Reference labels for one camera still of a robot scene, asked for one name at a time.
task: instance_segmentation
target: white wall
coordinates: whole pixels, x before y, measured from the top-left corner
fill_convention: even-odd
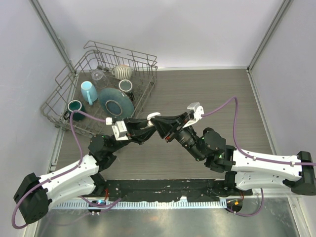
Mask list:
[[[94,40],[159,67],[248,66],[282,0],[40,0],[76,63]]]
[[[0,235],[17,237],[13,195],[25,175],[47,172],[58,129],[40,105],[64,62],[27,0],[0,1],[0,35]]]
[[[295,0],[253,70],[280,154],[311,152],[316,162],[316,1]],[[316,197],[304,197],[311,228]]]

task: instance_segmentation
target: wooden table surface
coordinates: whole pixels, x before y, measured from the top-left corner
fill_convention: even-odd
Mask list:
[[[153,112],[162,116],[179,115],[192,102],[200,102],[204,112],[213,111],[232,96],[239,100],[237,140],[246,150],[271,154],[259,110],[249,83],[246,70],[188,70],[158,71],[156,87],[152,91],[143,117]],[[235,103],[203,118],[193,125],[198,135],[211,127],[233,145],[233,120]],[[85,154],[89,138],[78,136]],[[166,143],[155,133],[145,144],[130,144],[119,150],[114,164],[102,172],[105,179],[183,179],[223,178],[223,173],[210,171],[197,162],[174,140]],[[79,150],[71,132],[64,135],[57,168],[79,159]]]

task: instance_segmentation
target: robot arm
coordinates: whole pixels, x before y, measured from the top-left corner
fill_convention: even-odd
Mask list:
[[[81,165],[74,171],[53,179],[34,190],[24,199],[19,209],[27,224],[42,218],[50,209],[69,199],[82,196],[100,196],[106,181],[99,172],[115,161],[114,152],[131,142],[143,144],[157,131],[167,143],[176,139],[196,161],[215,172],[226,172],[223,191],[227,188],[246,191],[253,188],[287,188],[301,195],[316,195],[315,175],[312,166],[271,164],[256,160],[256,157],[291,163],[312,162],[311,155],[300,152],[296,156],[274,156],[245,151],[253,156],[246,157],[235,147],[226,145],[212,128],[206,128],[198,137],[191,125],[202,119],[203,107],[192,103],[188,111],[179,116],[163,117],[159,113],[148,115],[147,119],[126,118],[120,121],[106,119],[112,125],[113,136],[95,135],[90,140],[89,154],[83,157]],[[58,171],[37,177],[34,173],[25,177],[14,200],[21,197],[42,180],[63,173],[78,164],[78,161]]]

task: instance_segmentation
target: white striped cup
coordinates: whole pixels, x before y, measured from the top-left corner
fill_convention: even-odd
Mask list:
[[[132,77],[132,69],[127,65],[118,65],[111,70],[116,79],[130,80]]]

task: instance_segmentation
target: blue plate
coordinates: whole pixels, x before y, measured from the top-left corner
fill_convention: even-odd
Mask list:
[[[101,90],[99,102],[104,111],[112,118],[129,118],[135,110],[133,103],[125,93],[110,87]]]

